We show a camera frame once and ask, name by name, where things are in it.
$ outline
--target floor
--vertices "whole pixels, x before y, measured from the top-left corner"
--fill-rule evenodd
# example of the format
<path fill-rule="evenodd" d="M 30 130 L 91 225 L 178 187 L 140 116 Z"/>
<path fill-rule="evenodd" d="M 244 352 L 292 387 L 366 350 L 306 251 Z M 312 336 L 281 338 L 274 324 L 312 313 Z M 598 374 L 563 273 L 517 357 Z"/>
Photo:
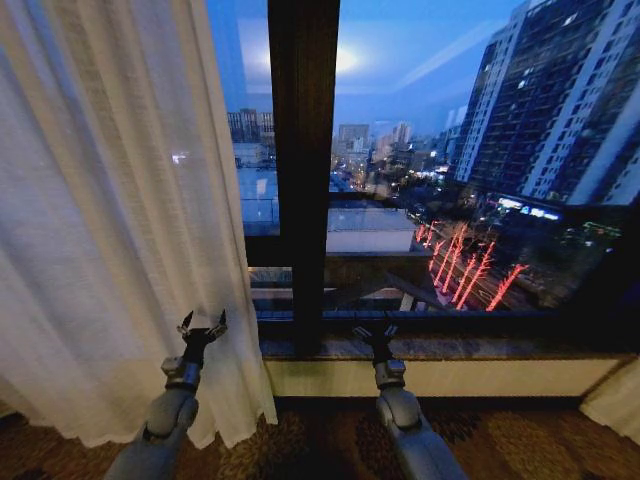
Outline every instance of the floor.
<path fill-rule="evenodd" d="M 471 479 L 640 479 L 640 447 L 575 410 L 423 410 Z M 219 439 L 185 445 L 177 478 L 402 478 L 373 404 L 281 406 L 279 416 L 231 450 Z M 0 479 L 101 478 L 121 448 L 86 449 L 13 416 L 0 424 Z"/>

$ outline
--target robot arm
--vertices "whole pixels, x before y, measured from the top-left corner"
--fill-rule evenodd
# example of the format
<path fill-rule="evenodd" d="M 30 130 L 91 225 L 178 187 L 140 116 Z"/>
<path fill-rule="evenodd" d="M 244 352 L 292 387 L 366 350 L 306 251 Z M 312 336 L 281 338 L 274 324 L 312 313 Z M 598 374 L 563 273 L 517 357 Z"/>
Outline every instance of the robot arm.
<path fill-rule="evenodd" d="M 396 330 L 391 325 L 384 333 L 374 334 L 357 327 L 354 333 L 373 348 L 380 390 L 376 407 L 391 434 L 404 474 L 412 480 L 466 480 L 451 450 L 422 414 L 416 396 L 404 389 L 404 362 L 393 358 L 389 350 Z"/>
<path fill-rule="evenodd" d="M 193 312 L 178 327 L 186 343 L 181 357 L 162 363 L 167 376 L 165 391 L 149 405 L 147 419 L 135 439 L 116 457 L 105 480 L 168 480 L 175 461 L 198 413 L 195 398 L 204 364 L 204 349 L 227 330 L 225 312 L 213 328 L 189 329 Z"/>

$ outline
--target window sill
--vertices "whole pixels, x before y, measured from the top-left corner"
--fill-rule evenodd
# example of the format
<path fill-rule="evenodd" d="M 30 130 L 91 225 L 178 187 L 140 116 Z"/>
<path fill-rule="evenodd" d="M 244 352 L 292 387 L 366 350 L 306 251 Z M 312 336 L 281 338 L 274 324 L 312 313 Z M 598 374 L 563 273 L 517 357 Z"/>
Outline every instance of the window sill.
<path fill-rule="evenodd" d="M 261 336 L 260 348 L 265 360 L 370 360 L 371 348 L 347 335 L 326 334 L 317 353 L 296 356 L 294 343 L 281 338 Z M 632 359 L 624 348 L 599 349 L 549 339 L 507 336 L 460 336 L 411 334 L 391 341 L 396 357 L 413 361 L 443 360 L 577 360 Z"/>

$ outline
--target black window frame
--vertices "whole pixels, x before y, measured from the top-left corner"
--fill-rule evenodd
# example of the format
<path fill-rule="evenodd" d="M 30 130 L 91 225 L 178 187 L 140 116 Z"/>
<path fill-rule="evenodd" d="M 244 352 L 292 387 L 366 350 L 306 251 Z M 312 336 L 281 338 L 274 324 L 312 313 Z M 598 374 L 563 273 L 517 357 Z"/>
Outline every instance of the black window frame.
<path fill-rule="evenodd" d="M 261 334 L 293 340 L 302 355 L 317 351 L 324 333 L 347 332 L 355 324 L 380 322 L 381 317 L 407 332 L 562 338 L 603 351 L 621 348 L 625 337 L 635 338 L 632 325 L 640 310 L 637 295 L 629 295 L 639 284 L 624 267 L 629 258 L 637 259 L 634 245 L 640 235 L 633 219 L 640 218 L 638 199 L 614 252 L 587 275 L 561 309 L 490 314 L 323 312 L 339 13 L 339 0 L 268 0 L 280 235 L 247 236 L 245 243 L 250 267 L 292 268 L 293 311 L 259 312 Z M 638 351 L 638 341 L 631 341 Z"/>

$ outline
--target red neon light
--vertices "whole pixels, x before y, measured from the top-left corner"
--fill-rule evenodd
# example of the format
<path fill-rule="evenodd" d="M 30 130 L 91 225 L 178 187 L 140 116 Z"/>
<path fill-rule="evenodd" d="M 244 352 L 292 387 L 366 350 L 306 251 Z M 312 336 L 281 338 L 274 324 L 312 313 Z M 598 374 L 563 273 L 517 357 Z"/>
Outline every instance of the red neon light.
<path fill-rule="evenodd" d="M 431 243 L 431 236 L 433 235 L 433 227 L 440 222 L 436 222 L 435 220 L 431 220 L 431 224 L 429 225 L 429 233 L 427 233 L 427 241 L 424 242 L 424 247 L 429 248 L 429 244 Z"/>
<path fill-rule="evenodd" d="M 464 243 L 464 234 L 467 230 L 467 225 L 463 224 L 458 230 L 457 243 L 456 248 L 453 250 L 453 258 L 451 259 L 451 265 L 449 265 L 449 273 L 447 274 L 447 278 L 444 281 L 444 285 L 442 285 L 442 293 L 447 293 L 447 289 L 449 288 L 449 282 L 451 281 L 451 275 L 453 274 L 453 269 L 456 266 L 456 262 L 458 261 L 458 257 L 460 257 L 460 252 L 462 252 L 462 247 Z"/>
<path fill-rule="evenodd" d="M 520 274 L 520 272 L 526 269 L 528 266 L 529 265 L 517 264 L 515 267 L 513 267 L 513 270 L 511 270 L 511 273 L 509 273 L 507 278 L 502 280 L 500 282 L 500 285 L 498 285 L 498 291 L 496 292 L 496 296 L 493 297 L 493 300 L 491 300 L 491 303 L 487 307 L 487 310 L 486 310 L 487 312 L 491 312 L 493 311 L 494 308 L 496 308 L 496 305 L 498 305 L 498 303 L 500 303 L 500 300 L 502 300 L 502 297 L 504 297 L 505 292 L 509 290 L 511 283 L 513 283 L 513 281 Z"/>
<path fill-rule="evenodd" d="M 420 239 L 423 237 L 425 229 L 426 227 L 424 226 L 424 223 L 423 223 L 420 225 L 420 228 L 416 230 L 416 242 L 419 242 Z"/>
<path fill-rule="evenodd" d="M 444 255 L 444 260 L 442 260 L 442 263 L 440 264 L 440 268 L 438 269 L 438 275 L 436 275 L 436 279 L 433 281 L 434 285 L 438 283 L 438 281 L 440 280 L 440 275 L 442 275 L 444 266 L 447 263 L 447 259 L 449 258 L 449 254 L 451 253 L 451 250 L 453 250 L 453 246 L 455 245 L 455 243 L 456 243 L 456 236 L 454 235 L 453 237 L 451 237 L 451 243 L 449 244 L 449 248 L 447 248 L 447 253 L 445 253 Z"/>
<path fill-rule="evenodd" d="M 469 262 L 467 262 L 467 268 L 464 269 L 464 273 L 462 274 L 462 278 L 460 279 L 460 284 L 458 285 L 458 289 L 456 290 L 456 293 L 453 296 L 451 303 L 456 303 L 458 301 L 458 297 L 460 296 L 460 293 L 462 293 L 462 286 L 464 285 L 464 282 L 467 279 L 469 272 L 471 271 L 471 269 L 475 264 L 476 264 L 476 254 L 474 253 L 473 255 L 471 255 Z"/>
<path fill-rule="evenodd" d="M 433 268 L 433 260 L 438 256 L 438 252 L 440 251 L 442 245 L 444 245 L 444 242 L 445 240 L 436 242 L 436 247 L 433 249 L 433 257 L 431 257 L 431 261 L 429 262 L 429 271 L 431 271 L 431 269 Z"/>
<path fill-rule="evenodd" d="M 482 256 L 482 261 L 480 262 L 480 266 L 478 267 L 478 270 L 476 270 L 476 273 L 473 275 L 473 278 L 471 279 L 471 282 L 469 282 L 469 285 L 467 285 L 467 288 L 465 289 L 464 294 L 462 295 L 462 298 L 460 299 L 460 301 L 458 302 L 458 305 L 456 306 L 456 310 L 462 309 L 462 306 L 464 305 L 465 300 L 467 299 L 467 297 L 469 296 L 469 293 L 471 292 L 471 288 L 478 281 L 478 279 L 480 278 L 480 275 L 482 275 L 489 268 L 489 256 L 491 255 L 491 252 L 493 251 L 493 247 L 495 246 L 495 244 L 496 242 L 491 242 L 491 244 L 489 245 L 489 248 L 487 248 L 487 251 Z"/>

